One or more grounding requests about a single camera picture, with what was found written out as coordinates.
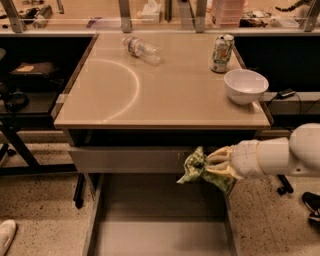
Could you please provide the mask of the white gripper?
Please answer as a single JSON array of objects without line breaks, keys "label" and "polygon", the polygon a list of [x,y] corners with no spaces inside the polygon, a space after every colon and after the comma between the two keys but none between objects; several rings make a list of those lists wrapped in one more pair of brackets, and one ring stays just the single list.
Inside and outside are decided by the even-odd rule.
[{"label": "white gripper", "polygon": [[211,163],[206,170],[210,173],[235,179],[252,178],[261,175],[261,168],[257,158],[258,140],[244,140],[233,146],[224,146],[207,156]]}]

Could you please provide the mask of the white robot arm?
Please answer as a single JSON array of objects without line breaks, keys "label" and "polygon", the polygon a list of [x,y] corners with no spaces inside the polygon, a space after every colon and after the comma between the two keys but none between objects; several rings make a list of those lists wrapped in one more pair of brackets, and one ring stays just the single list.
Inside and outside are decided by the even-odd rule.
[{"label": "white robot arm", "polygon": [[268,175],[319,177],[320,124],[303,124],[289,138],[243,140],[216,150],[207,159],[208,172],[236,179]]}]

